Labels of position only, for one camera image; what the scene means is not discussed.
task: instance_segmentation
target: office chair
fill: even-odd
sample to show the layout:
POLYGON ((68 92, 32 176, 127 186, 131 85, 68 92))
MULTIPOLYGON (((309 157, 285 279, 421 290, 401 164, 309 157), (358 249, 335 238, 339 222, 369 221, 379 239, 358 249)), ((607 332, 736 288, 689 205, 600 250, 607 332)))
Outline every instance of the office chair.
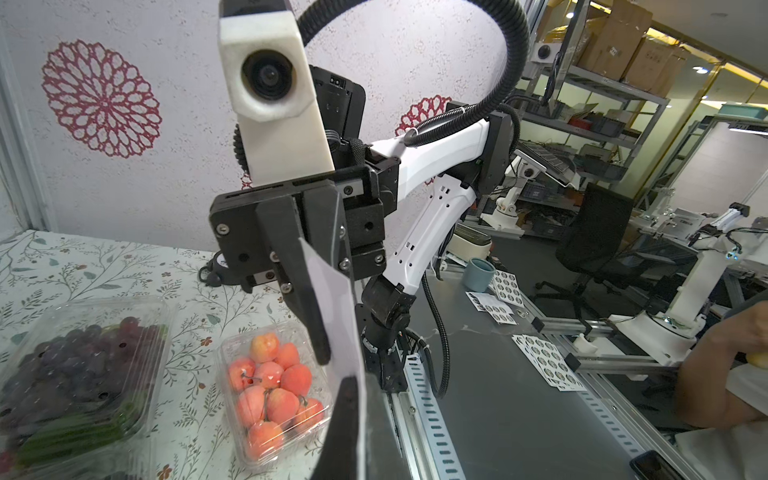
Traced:
POLYGON ((675 262, 666 257, 649 253, 630 252, 617 255, 632 213, 632 204, 631 198, 595 184, 587 185, 581 209, 554 253, 565 268, 581 275, 570 289, 550 282, 536 283, 536 290, 548 286, 556 293, 537 293, 531 301, 538 298, 568 300, 573 304, 576 318, 582 318, 582 309, 595 318, 600 318, 600 313, 588 305, 582 296, 589 280, 597 283, 607 280, 618 288, 630 285, 648 288, 648 282, 641 279, 641 275, 648 268, 674 265, 675 262), (634 257, 631 261, 634 265, 620 261, 627 257, 634 257))

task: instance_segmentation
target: human arm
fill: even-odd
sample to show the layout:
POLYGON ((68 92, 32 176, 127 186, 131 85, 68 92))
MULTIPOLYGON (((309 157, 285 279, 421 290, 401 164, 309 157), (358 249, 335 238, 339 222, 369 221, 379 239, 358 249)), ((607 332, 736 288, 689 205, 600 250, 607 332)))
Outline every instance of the human arm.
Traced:
POLYGON ((738 352, 766 351, 768 302, 757 303, 713 326, 680 367, 675 392, 677 415, 691 425, 721 429, 764 418, 760 410, 726 387, 738 352))

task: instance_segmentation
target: green vegetable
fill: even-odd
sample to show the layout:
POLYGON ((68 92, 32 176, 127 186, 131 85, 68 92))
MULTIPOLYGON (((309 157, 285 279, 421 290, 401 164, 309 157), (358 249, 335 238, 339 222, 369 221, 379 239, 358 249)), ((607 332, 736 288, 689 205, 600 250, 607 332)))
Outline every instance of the green vegetable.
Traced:
POLYGON ((97 424, 89 415, 68 415, 41 428, 24 442, 16 459, 31 466, 80 455, 123 438, 116 422, 97 424))

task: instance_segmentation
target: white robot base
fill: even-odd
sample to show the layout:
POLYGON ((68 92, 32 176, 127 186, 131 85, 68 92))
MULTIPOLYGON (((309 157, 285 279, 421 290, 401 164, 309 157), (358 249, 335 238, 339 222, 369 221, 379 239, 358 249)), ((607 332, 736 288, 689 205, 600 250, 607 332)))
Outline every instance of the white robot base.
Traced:
POLYGON ((519 235, 522 237, 522 235, 525 233, 525 230, 518 227, 518 216, 515 215, 514 217, 503 214, 500 211, 493 210, 493 214, 482 214, 480 216, 484 222, 486 222, 488 225, 494 228, 494 230, 498 230, 500 232, 506 232, 506 233, 513 233, 516 235, 519 235))
POLYGON ((664 317, 653 318, 645 312, 637 316, 611 315, 608 320, 628 339, 664 366, 676 366, 685 360, 696 344, 695 331, 664 317))

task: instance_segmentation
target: red flower pattern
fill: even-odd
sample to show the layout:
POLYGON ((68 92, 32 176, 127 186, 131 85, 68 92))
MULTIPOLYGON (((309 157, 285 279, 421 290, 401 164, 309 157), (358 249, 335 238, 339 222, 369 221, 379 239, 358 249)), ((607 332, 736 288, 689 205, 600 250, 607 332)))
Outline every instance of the red flower pattern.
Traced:
POLYGON ((250 175, 243 172, 243 176, 240 177, 240 182, 243 184, 243 186, 240 188, 241 190, 247 190, 249 188, 252 188, 250 184, 250 175))
POLYGON ((409 128, 415 127, 427 118, 445 111, 445 106, 451 101, 450 97, 435 95, 432 98, 424 97, 419 103, 411 105, 405 115, 400 117, 400 125, 395 129, 395 136, 402 135, 409 128))
POLYGON ((162 470, 157 473, 157 480, 167 480, 170 477, 170 473, 173 469, 170 465, 165 465, 162 470))
POLYGON ((91 150, 128 158, 142 155, 160 136, 163 119, 152 87, 116 51, 62 42, 42 71, 58 123, 91 150))

